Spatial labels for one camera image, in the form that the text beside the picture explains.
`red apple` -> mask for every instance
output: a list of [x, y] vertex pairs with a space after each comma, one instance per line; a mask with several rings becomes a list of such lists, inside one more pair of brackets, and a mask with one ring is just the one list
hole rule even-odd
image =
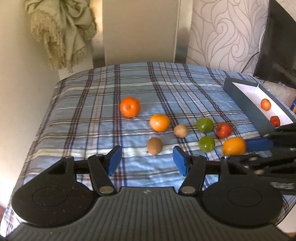
[[270, 117], [270, 123], [274, 127], [278, 127], [278, 126], [281, 125], [281, 122], [280, 122], [279, 117], [277, 115], [274, 115], [274, 116]]
[[225, 122], [218, 123], [217, 129], [216, 129], [216, 135], [219, 139], [226, 138], [230, 136], [232, 132], [232, 126]]

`orange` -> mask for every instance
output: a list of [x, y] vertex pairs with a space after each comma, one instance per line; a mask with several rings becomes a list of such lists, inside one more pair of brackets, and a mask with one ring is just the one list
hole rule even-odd
[[261, 108], [263, 110], [270, 110], [271, 108], [271, 103], [268, 99], [263, 99], [261, 100]]
[[156, 132], [164, 132], [170, 125], [170, 119], [163, 114], [155, 114], [151, 116], [149, 124]]
[[233, 137], [224, 142], [222, 152], [225, 155], [243, 155], [247, 150], [247, 145], [241, 137]]
[[126, 97], [122, 100], [119, 110], [124, 117], [133, 118], [140, 112], [140, 101], [134, 97]]

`black monitor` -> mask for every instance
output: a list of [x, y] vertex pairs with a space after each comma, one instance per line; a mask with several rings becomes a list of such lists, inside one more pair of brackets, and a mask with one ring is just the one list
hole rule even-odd
[[270, 0], [262, 48], [254, 76], [296, 88], [296, 22]]

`open box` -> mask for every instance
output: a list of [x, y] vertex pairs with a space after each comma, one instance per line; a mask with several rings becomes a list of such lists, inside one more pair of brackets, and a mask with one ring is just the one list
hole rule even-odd
[[[279, 117], [281, 126], [296, 123], [293, 114], [261, 84], [228, 77], [225, 79], [223, 89], [246, 114], [260, 135], [274, 131], [269, 121], [274, 115]], [[270, 101], [269, 111], [261, 108], [262, 99]]]

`green lime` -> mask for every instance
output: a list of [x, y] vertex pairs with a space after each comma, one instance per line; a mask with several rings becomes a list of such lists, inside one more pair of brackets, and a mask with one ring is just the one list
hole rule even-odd
[[215, 140], [213, 137], [202, 137], [198, 142], [198, 146], [203, 152], [210, 152], [215, 148]]
[[196, 122], [196, 126], [201, 132], [204, 132], [204, 133], [211, 132], [214, 129], [214, 123], [209, 118], [200, 118]]

